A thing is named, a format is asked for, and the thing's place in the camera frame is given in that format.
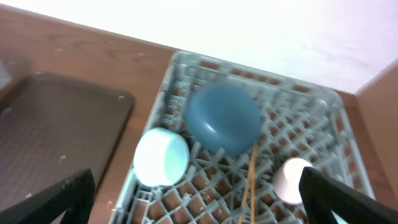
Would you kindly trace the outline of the wooden chopstick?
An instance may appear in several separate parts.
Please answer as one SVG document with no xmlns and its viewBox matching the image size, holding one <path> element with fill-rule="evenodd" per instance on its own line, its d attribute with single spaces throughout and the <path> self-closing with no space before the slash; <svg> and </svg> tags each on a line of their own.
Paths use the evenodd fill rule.
<svg viewBox="0 0 398 224">
<path fill-rule="evenodd" d="M 243 199 L 241 201 L 241 208 L 242 210 L 244 210 L 246 204 L 247 204 L 247 199 L 248 199 L 248 195 L 250 195 L 251 198 L 251 193 L 250 193 L 250 175 L 249 175 L 249 169 L 248 169 L 248 174 L 247 174 L 247 182 L 244 188 L 244 193 L 243 193 Z"/>
<path fill-rule="evenodd" d="M 255 224 L 255 194 L 256 194 L 256 178 L 255 178 L 255 171 L 256 171 L 256 157 L 258 152 L 258 142 L 255 142 L 252 148 L 251 154 L 251 161 L 250 161 L 250 168 L 249 168 L 249 175 L 250 175 L 250 193 L 251 193 L 251 200 L 250 200 L 250 222 L 251 224 Z"/>
</svg>

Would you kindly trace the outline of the pink plastic cup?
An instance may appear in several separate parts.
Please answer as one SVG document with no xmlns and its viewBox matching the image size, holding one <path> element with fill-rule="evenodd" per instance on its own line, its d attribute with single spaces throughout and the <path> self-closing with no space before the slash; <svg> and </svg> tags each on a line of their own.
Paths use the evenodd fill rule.
<svg viewBox="0 0 398 224">
<path fill-rule="evenodd" d="M 305 167 L 312 167 L 312 164 L 305 159 L 293 157 L 287 159 L 274 174 L 272 180 L 274 192 L 285 203 L 291 205 L 302 203 L 299 182 Z"/>
</svg>

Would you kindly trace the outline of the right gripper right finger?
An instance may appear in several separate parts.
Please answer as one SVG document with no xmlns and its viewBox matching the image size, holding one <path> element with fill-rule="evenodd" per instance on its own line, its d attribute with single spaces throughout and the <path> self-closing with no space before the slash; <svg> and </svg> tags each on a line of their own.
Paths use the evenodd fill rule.
<svg viewBox="0 0 398 224">
<path fill-rule="evenodd" d="M 312 167 L 303 169 L 299 191 L 310 224 L 337 223 L 335 215 L 347 223 L 397 224 L 396 210 Z"/>
</svg>

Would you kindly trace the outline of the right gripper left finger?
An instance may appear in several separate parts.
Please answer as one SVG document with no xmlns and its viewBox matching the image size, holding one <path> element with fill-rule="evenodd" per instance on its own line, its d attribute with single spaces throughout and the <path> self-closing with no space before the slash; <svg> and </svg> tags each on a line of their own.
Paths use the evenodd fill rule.
<svg viewBox="0 0 398 224">
<path fill-rule="evenodd" d="M 87 223 L 95 200 L 91 169 L 80 170 L 1 212 L 1 223 Z"/>
</svg>

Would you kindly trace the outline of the light blue rice bowl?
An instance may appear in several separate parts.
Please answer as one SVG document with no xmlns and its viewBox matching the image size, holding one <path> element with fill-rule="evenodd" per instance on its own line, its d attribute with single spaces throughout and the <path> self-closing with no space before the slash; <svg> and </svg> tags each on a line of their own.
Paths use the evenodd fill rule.
<svg viewBox="0 0 398 224">
<path fill-rule="evenodd" d="M 133 168 L 145 186 L 170 186 L 185 175 L 189 158 L 188 144 L 181 135 L 152 128 L 143 134 L 136 147 Z"/>
</svg>

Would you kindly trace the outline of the dark blue plate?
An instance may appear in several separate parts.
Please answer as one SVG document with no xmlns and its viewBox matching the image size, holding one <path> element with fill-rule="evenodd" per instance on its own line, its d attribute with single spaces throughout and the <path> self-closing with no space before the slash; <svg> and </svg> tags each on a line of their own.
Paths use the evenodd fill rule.
<svg viewBox="0 0 398 224">
<path fill-rule="evenodd" d="M 259 140 L 259 105 L 242 88 L 229 83 L 210 83 L 190 97 L 185 108 L 185 124 L 205 149 L 219 149 L 239 156 Z"/>
</svg>

